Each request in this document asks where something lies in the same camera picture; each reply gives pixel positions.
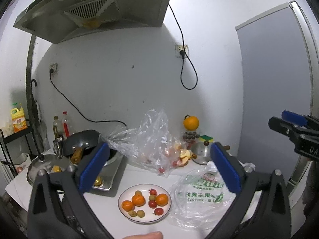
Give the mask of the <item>person's fingertip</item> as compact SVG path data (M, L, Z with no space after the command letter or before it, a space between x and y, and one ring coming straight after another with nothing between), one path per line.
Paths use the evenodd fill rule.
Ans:
M163 239L163 234L160 231L150 232L143 235L132 235L124 237L123 239Z

